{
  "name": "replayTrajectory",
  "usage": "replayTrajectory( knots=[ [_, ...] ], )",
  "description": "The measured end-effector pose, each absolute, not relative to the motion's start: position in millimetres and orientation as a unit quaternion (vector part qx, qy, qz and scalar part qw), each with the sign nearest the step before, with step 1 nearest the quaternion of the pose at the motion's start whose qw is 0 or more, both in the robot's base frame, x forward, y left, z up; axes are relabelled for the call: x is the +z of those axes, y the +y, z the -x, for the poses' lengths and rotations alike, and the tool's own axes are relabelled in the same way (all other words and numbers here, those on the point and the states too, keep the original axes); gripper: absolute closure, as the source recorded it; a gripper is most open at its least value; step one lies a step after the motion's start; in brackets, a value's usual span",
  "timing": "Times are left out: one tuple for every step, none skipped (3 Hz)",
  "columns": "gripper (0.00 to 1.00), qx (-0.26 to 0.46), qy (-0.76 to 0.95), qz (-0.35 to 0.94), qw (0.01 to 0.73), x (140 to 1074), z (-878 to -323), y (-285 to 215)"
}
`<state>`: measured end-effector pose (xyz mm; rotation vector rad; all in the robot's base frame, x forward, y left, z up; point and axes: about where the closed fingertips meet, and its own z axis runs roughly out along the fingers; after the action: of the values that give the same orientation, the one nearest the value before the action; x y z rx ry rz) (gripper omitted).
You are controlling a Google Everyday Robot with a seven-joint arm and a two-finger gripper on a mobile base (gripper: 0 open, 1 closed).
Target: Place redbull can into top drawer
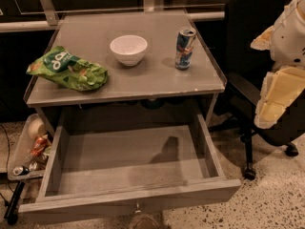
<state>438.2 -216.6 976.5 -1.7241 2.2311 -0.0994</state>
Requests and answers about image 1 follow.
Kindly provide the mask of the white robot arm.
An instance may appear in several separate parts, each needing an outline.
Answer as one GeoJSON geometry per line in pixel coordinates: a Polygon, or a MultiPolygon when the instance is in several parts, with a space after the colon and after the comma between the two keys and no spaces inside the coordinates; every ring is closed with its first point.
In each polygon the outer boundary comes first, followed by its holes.
{"type": "Polygon", "coordinates": [[[264,77],[254,124],[269,129],[305,90],[305,0],[293,0],[274,24],[251,43],[275,62],[264,77]]]}

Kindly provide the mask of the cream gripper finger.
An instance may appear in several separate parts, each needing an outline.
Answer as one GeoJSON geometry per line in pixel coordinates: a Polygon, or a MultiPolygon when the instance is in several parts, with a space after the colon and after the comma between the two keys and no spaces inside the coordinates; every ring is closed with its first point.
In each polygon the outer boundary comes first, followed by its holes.
{"type": "Polygon", "coordinates": [[[274,27],[270,26],[252,41],[250,47],[258,51],[268,51],[270,49],[271,34],[273,30],[274,27]]]}
{"type": "Polygon", "coordinates": [[[267,73],[256,105],[254,124],[260,129],[270,129],[304,90],[305,70],[302,68],[285,66],[275,73],[267,73]]]}

